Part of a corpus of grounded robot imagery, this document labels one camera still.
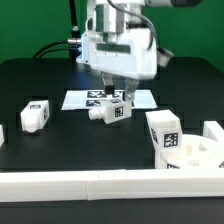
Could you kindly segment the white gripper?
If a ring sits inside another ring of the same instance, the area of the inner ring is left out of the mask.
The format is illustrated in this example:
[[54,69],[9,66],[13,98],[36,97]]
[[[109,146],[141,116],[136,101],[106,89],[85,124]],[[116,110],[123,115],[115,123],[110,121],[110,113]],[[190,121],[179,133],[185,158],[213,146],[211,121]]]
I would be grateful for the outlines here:
[[153,79],[157,73],[156,42],[150,43],[151,32],[147,28],[130,29],[106,42],[100,32],[86,31],[82,35],[82,62],[102,74],[104,91],[113,95],[113,75],[125,80],[125,106],[131,107],[135,99],[138,80]]

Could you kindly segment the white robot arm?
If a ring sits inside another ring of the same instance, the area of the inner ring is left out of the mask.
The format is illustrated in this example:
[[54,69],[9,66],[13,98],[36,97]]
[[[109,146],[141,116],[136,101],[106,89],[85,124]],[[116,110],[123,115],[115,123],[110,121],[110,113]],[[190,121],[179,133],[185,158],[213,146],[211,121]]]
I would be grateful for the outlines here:
[[79,63],[101,72],[105,92],[114,91],[112,77],[126,79],[125,100],[132,102],[141,80],[150,80],[173,53],[158,45],[145,7],[194,7],[202,0],[87,0],[86,30]]

